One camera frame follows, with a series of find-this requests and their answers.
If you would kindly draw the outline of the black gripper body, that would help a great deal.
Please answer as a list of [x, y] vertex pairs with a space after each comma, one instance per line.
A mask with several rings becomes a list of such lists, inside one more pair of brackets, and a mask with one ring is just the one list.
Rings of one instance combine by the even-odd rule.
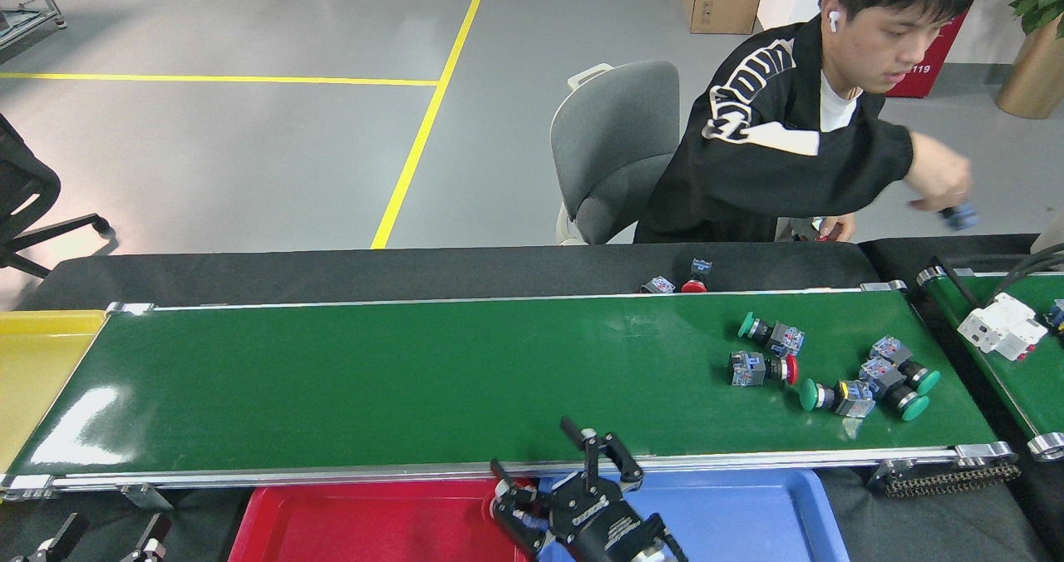
[[661, 514], [643, 515], [619, 483], [599, 478], [586, 490], [582, 475], [549, 484], [548, 536], [573, 561], [685, 561]]

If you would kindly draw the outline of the person's right hand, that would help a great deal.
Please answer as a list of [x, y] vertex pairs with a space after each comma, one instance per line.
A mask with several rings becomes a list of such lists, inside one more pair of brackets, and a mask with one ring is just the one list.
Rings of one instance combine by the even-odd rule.
[[814, 241], [851, 241], [857, 233], [855, 214], [843, 214], [843, 216], [826, 216], [813, 219], [813, 228], [816, 229]]

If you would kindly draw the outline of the person's left hand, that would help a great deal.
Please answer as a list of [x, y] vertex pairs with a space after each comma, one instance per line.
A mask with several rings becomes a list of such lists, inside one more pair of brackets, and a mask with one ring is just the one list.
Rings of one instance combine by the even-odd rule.
[[932, 136], [910, 131], [913, 158], [904, 182], [919, 197], [909, 206], [938, 212], [972, 197], [972, 161]]

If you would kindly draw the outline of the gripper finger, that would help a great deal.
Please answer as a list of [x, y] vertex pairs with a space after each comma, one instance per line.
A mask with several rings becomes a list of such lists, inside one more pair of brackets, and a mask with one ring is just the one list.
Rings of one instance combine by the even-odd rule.
[[170, 534], [171, 526], [170, 517], [166, 514], [153, 514], [135, 546], [126, 552], [121, 561], [164, 561], [164, 539]]
[[596, 491], [599, 486], [599, 457], [605, 454], [620, 472], [624, 490], [637, 489], [642, 485], [643, 470], [635, 457], [628, 451], [624, 442], [612, 432], [600, 436], [594, 429], [581, 429], [569, 416], [562, 416], [559, 422], [561, 430], [583, 453], [584, 491]]
[[534, 480], [512, 477], [498, 460], [491, 460], [497, 479], [491, 498], [491, 518], [513, 540], [525, 557], [539, 557], [554, 540], [547, 524], [549, 498]]
[[72, 513], [61, 525], [59, 532], [44, 540], [36, 550], [29, 555], [15, 555], [10, 560], [15, 561], [64, 561], [74, 550], [77, 543], [87, 532], [88, 519], [83, 515]]

